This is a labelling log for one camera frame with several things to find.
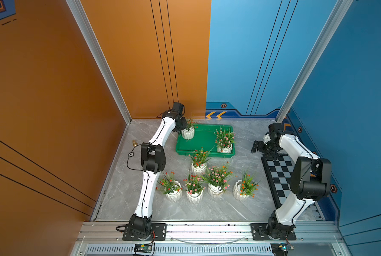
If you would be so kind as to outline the orange flower pot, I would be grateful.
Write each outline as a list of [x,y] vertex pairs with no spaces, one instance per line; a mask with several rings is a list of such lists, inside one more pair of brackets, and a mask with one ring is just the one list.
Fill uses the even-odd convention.
[[234,185],[233,196],[239,201],[244,201],[249,197],[254,198],[258,188],[259,183],[254,180],[252,175],[245,172],[241,180]]

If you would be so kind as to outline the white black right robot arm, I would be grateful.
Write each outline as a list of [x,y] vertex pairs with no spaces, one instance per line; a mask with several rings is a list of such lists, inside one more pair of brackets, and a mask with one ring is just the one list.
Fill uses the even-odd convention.
[[294,169],[286,201],[268,219],[267,234],[272,240],[291,234],[304,210],[329,195],[331,184],[331,162],[311,152],[296,135],[285,131],[281,123],[270,124],[263,141],[255,141],[251,151],[276,160],[281,150],[288,154]]

